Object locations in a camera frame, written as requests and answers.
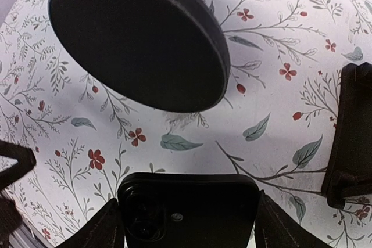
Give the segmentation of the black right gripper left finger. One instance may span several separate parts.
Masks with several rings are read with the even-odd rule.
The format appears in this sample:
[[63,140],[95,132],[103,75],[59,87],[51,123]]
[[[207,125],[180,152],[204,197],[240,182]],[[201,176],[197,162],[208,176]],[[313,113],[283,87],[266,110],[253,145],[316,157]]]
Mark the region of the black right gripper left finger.
[[124,247],[124,226],[117,199],[110,199],[77,233],[58,247]]

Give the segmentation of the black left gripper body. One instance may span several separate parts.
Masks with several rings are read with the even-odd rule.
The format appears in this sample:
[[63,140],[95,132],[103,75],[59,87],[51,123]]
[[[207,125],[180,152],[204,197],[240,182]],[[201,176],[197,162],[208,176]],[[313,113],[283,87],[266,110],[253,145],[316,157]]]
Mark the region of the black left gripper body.
[[22,224],[22,216],[15,202],[5,197],[1,198],[1,235],[10,235]]

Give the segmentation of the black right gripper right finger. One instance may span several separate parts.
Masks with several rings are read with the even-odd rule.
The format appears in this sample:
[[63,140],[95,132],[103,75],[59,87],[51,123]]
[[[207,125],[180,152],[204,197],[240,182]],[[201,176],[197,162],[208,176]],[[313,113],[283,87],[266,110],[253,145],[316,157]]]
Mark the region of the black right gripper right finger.
[[255,243],[259,248],[329,248],[303,229],[274,200],[260,191],[255,218]]

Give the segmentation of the black phone front edge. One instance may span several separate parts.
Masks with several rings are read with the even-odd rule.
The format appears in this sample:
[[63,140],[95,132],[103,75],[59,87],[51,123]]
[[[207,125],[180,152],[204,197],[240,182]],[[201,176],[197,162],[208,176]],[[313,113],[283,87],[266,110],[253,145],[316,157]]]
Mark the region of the black phone front edge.
[[247,247],[260,191],[244,175],[137,172],[117,197],[128,247]]

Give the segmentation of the black wedge phone stand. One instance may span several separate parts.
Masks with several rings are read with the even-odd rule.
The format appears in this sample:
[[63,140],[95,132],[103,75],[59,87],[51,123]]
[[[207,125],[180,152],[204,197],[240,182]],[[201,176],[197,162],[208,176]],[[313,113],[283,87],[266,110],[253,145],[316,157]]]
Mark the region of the black wedge phone stand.
[[321,187],[330,207],[371,194],[371,64],[349,63],[341,71],[337,127]]

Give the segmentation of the black gooseneck round-base phone stand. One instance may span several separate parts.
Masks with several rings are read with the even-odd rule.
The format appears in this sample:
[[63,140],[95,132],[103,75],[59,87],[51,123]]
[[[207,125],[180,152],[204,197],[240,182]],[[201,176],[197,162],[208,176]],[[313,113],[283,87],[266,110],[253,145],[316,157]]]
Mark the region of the black gooseneck round-base phone stand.
[[227,42],[201,0],[49,0],[48,13],[70,56],[135,102],[201,112],[227,90]]

